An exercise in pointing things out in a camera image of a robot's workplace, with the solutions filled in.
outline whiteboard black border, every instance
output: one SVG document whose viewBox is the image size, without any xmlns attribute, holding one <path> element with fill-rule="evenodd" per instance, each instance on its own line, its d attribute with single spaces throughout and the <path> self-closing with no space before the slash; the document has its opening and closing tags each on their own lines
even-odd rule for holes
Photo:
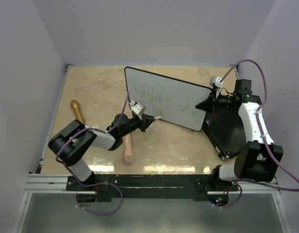
<svg viewBox="0 0 299 233">
<path fill-rule="evenodd" d="M 195 86 L 200 86 L 200 87 L 203 87 L 203 88 L 211 90 L 211 88 L 208 87 L 208 86 L 203 86 L 203 85 L 199 85 L 199 84 L 196 84 L 196 83 L 191 83 L 191 82 L 188 82 L 188 81 L 184 81 L 184 80 L 180 80 L 180 79 L 176 79 L 176 78 L 171 78 L 171 77 L 168 77 L 168 76 L 165 76 L 165 75 L 162 75 L 162 74 L 153 73 L 153 72 L 150 72 L 150 71 L 147 71 L 147 70 L 143 70 L 143 69 L 137 69 L 137 68 L 133 68 L 133 67 L 125 67 L 124 68 L 124 78 L 125 78 L 126 91 L 128 91 L 128 85 L 127 85 L 127 82 L 126 82 L 126 73 L 125 73 L 125 69 L 127 69 L 127 68 L 128 69 L 134 69 L 134 70 L 142 71 L 142 72 L 149 73 L 149 74 L 158 75 L 158 76 L 161 76 L 161 77 L 164 77 L 164 78 L 167 78 L 167 79 L 172 79 L 172 80 L 175 80 L 175 81 L 179 81 L 179 82 L 183 82 L 183 83 L 188 83 L 188 84 L 192 84 L 192 85 L 195 85 Z M 174 124 L 174 125 L 178 125 L 178 124 L 169 122 L 167 120 L 163 120 L 163 121 L 171 123 L 171 124 Z M 184 127 L 184 126 L 181 126 L 181 125 L 178 125 L 178 126 L 186 128 L 186 129 L 189 129 L 189 130 L 193 130 L 193 129 L 190 129 L 190 128 L 187 128 L 187 127 Z M 202 127 L 203 127 L 203 123 L 201 125 L 201 129 L 200 130 L 193 130 L 193 131 L 200 132 L 202 130 Z"/>
</svg>

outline table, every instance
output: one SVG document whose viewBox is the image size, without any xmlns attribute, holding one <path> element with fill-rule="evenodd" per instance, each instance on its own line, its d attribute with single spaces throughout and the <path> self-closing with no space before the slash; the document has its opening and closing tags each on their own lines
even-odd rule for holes
<svg viewBox="0 0 299 233">
<path fill-rule="evenodd" d="M 223 77 L 229 67 L 138 67 L 165 76 L 209 86 L 212 76 Z M 224 87 L 232 92 L 236 81 L 231 72 Z M 78 100 L 86 124 L 105 130 L 122 110 L 126 95 L 124 67 L 70 67 L 53 123 L 50 139 L 75 119 L 70 101 Z M 129 108 L 125 113 L 131 117 Z M 90 147 L 84 160 L 99 174 L 210 174 L 222 161 L 203 131 L 195 132 L 157 120 L 145 133 L 132 133 L 134 162 L 123 162 L 124 145 L 115 151 Z M 42 174 L 68 174 L 47 149 Z"/>
</svg>

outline wooden tabletop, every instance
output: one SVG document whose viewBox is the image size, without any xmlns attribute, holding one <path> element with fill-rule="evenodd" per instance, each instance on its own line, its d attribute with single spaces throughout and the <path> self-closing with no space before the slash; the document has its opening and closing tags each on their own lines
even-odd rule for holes
<svg viewBox="0 0 299 233">
<path fill-rule="evenodd" d="M 209 86 L 212 76 L 223 77 L 229 67 L 138 67 L 150 72 Z M 236 81 L 231 72 L 224 87 L 232 92 Z M 105 130 L 121 112 L 126 96 L 124 67 L 71 67 L 55 116 L 51 137 L 75 119 L 70 101 L 78 100 L 86 124 Z M 127 107 L 125 113 L 131 117 Z M 145 133 L 132 133 L 134 162 L 123 162 L 124 145 L 115 151 L 90 147 L 84 160 L 95 173 L 109 174 L 210 174 L 217 165 L 227 165 L 218 156 L 203 131 L 195 132 L 165 121 L 155 121 Z M 68 174 L 47 149 L 43 174 Z"/>
</svg>

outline gray floor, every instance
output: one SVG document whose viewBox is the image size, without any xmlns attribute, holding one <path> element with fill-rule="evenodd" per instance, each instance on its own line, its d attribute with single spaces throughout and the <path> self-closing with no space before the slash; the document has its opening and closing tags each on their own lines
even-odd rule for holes
<svg viewBox="0 0 299 233">
<path fill-rule="evenodd" d="M 107 211 L 118 203 L 113 199 L 90 208 Z M 125 199 L 117 213 L 96 216 L 75 206 L 74 194 L 34 194 L 23 233 L 282 232 L 271 194 L 243 195 L 225 210 L 193 200 Z"/>
</svg>

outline rolling pin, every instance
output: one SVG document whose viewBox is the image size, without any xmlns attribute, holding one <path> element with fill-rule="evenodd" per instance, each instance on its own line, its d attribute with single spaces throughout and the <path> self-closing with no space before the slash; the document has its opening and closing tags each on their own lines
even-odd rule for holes
<svg viewBox="0 0 299 233">
<path fill-rule="evenodd" d="M 84 125 L 86 124 L 85 119 L 82 116 L 81 110 L 80 110 L 80 104 L 77 100 L 72 100 L 70 102 L 70 107 L 73 109 L 77 120 L 79 120 Z M 131 142 L 131 134 L 123 137 L 124 142 L 124 154 L 123 154 L 123 161 L 126 164 L 130 164 L 133 162 L 133 153 L 132 153 L 132 142 Z"/>
</svg>

